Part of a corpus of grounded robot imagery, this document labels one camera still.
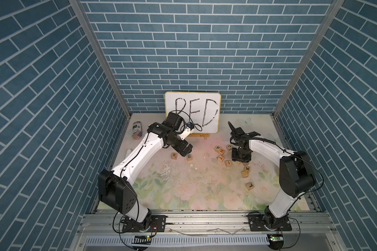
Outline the wooden block letter R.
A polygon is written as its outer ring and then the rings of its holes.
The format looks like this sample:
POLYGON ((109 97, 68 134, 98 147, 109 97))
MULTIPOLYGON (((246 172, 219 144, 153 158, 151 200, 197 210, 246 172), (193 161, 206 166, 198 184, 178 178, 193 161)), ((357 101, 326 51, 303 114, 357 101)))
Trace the wooden block letter R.
POLYGON ((172 153, 172 154, 171 154, 171 158, 172 158, 173 160, 177 160, 177 159, 178 159, 178 154, 177 154, 177 153, 172 153))

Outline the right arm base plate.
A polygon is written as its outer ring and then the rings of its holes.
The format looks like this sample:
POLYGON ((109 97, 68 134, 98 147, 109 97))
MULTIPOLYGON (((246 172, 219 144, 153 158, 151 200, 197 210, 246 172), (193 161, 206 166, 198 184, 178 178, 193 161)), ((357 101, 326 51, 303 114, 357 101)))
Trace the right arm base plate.
POLYGON ((272 214, 249 213, 247 215, 251 232, 292 231, 288 215, 275 218, 272 214))

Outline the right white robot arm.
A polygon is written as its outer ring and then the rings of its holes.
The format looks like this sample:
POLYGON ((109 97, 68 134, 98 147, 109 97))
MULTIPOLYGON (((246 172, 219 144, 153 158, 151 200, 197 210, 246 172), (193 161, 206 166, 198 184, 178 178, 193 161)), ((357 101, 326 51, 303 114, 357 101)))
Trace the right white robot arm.
POLYGON ((252 153, 257 152, 279 168, 280 190, 265 208, 263 217, 268 230, 277 230, 288 223, 294 204, 316 185, 314 166, 306 152, 287 150, 255 131, 245 133, 231 122, 228 125, 231 129, 230 143, 236 146, 231 151, 232 161, 248 164, 252 153))

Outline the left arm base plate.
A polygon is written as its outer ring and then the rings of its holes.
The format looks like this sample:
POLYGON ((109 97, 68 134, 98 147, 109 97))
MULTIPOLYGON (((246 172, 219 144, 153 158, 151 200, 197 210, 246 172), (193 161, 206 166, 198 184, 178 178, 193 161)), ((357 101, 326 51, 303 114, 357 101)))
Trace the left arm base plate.
POLYGON ((139 223, 136 222, 133 218, 126 216, 122 220, 122 232, 164 232, 166 219, 166 215, 152 215, 150 218, 146 217, 142 223, 139 223))

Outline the wooden block letter E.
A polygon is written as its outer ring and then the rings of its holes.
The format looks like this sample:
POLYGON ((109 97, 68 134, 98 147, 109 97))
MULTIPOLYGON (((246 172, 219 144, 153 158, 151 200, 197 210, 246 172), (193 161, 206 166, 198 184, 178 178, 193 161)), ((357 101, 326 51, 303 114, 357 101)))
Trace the wooden block letter E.
POLYGON ((187 159, 187 161, 192 161, 192 160, 193 160, 193 157, 192 157, 191 154, 188 154, 188 155, 186 156, 186 159, 187 159))

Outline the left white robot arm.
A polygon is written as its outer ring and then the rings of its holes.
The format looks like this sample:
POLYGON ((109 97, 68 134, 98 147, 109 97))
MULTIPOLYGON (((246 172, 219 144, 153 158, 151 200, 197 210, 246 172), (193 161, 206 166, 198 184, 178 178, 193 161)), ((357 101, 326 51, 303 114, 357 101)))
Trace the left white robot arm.
POLYGON ((182 157, 192 151, 192 145, 185 139, 199 129, 192 119, 185 121, 177 110, 168 113, 162 123, 154 122, 148 127, 135 149, 111 170, 103 170, 98 176, 98 198, 122 215, 148 228, 150 209, 143 206, 133 189, 141 170, 161 149, 172 147, 182 157))

